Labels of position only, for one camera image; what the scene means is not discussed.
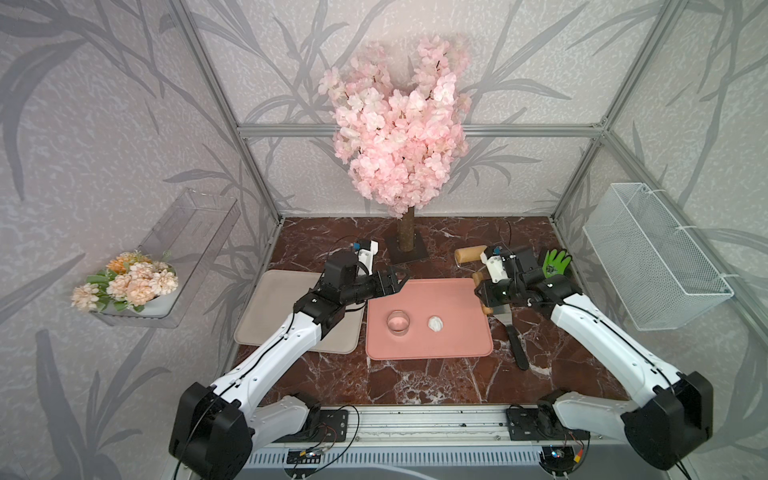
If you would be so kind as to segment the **wooden rolling pin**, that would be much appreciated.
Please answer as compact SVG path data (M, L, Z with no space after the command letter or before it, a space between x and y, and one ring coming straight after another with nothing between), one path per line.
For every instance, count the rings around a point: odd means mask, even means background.
M455 264L462 269L469 269L474 267L472 271L472 279L476 286L480 285L480 282L485 279L482 273L483 265L481 264L481 254L485 251L485 245L463 247L454 251Z

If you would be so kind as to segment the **pink silicone mat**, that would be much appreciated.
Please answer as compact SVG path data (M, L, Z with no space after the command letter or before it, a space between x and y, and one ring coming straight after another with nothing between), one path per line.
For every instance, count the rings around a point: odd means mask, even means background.
M371 300L368 357L384 361L490 355L490 326L474 289L470 278L411 279L399 293Z

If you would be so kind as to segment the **white dough ball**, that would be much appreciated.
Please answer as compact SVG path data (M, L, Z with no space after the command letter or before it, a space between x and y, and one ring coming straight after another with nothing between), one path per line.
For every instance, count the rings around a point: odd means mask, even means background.
M431 316L427 321L427 326L433 332L440 332L444 328L444 322L439 316Z

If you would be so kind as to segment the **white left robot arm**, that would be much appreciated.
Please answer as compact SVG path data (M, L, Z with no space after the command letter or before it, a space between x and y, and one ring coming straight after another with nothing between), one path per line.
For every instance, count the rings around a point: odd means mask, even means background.
M251 454L307 429L311 406L297 396L263 405L277 381L323 340L354 305L399 293L407 270L373 267L374 252L338 251L315 285L293 304L285 321L255 352L205 386L193 383L181 395L169 453L178 468L201 479L233 479Z

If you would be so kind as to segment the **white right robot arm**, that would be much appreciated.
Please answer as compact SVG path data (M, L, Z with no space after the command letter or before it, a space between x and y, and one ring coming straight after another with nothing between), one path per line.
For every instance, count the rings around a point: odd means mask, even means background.
M642 346L563 274L547 275L529 248L471 247L458 263L479 261L473 276L483 307L529 307L576 339L619 381L625 401L556 390L537 403L541 433L575 430L622 440L650 466L668 471L713 435L714 393L700 373L684 374Z

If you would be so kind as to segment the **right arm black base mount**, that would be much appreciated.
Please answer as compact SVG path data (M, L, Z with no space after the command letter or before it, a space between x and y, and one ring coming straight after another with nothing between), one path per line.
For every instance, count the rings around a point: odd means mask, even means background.
M534 406L510 405L506 411L507 428L512 441L586 441L591 434L584 430L567 429L554 411L554 402L565 394L555 390L541 397Z

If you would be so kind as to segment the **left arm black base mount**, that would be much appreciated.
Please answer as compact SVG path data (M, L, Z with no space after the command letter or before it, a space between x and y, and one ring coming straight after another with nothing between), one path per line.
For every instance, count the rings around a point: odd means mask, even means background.
M309 408L307 419L298 432L283 436L276 443L322 444L346 440L349 428L349 411L346 408L325 408L317 399L305 393L295 393L292 397L304 402Z

